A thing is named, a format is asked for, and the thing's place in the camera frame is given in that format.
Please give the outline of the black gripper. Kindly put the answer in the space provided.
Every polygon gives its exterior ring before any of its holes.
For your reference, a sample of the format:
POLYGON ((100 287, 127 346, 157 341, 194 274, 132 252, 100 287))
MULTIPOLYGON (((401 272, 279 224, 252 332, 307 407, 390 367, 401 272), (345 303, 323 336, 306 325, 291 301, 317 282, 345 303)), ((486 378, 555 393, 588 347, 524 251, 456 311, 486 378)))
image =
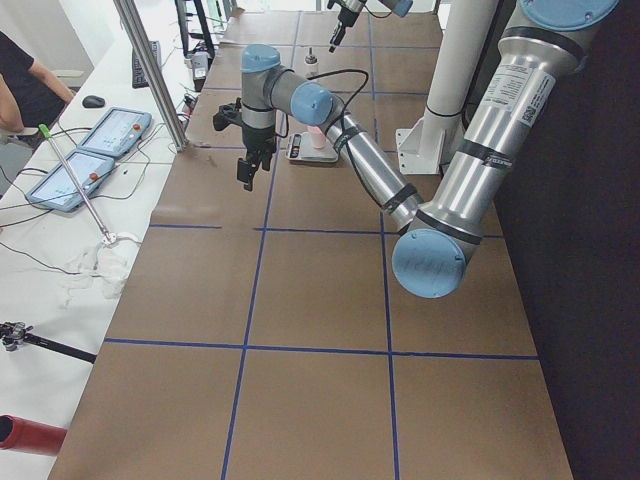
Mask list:
POLYGON ((246 148, 246 157, 237 160, 236 177, 243 184, 243 188, 251 192, 259 167, 266 172, 271 170, 271 162, 276 151, 275 125, 256 128, 244 124, 242 140, 246 148))
POLYGON ((338 23, 329 41, 330 53, 334 53, 340 46, 345 35, 345 28, 353 27, 363 10, 363 2, 361 0, 338 0, 337 3, 340 5, 340 12, 338 14, 338 23))

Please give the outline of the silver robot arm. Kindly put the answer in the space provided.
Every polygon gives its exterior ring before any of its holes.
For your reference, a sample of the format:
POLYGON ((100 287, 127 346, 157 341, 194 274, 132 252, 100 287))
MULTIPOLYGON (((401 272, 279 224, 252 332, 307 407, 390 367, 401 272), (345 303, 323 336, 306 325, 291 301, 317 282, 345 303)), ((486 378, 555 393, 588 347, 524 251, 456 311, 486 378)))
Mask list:
POLYGON ((272 46, 247 46, 242 94, 222 106, 217 129, 238 125, 246 155, 237 177, 251 189, 275 151, 278 113, 319 128, 350 163, 374 202, 397 223, 392 255, 399 283, 414 295, 439 298, 456 290, 481 243, 482 219, 556 81, 579 70, 612 1, 518 1, 498 41, 500 61, 468 125, 466 97, 499 5, 456 1, 423 116, 397 131, 392 164, 346 103, 283 66, 272 46))
MULTIPOLYGON (((410 0, 381 0, 380 3, 389 13, 393 13, 398 17, 404 17, 413 5, 410 0)), ((329 41, 330 53, 334 53, 341 45, 347 30, 355 25, 362 11, 367 9, 367 1, 337 0, 327 2, 328 9, 332 9, 334 5, 338 5, 340 11, 337 17, 337 24, 329 41)))

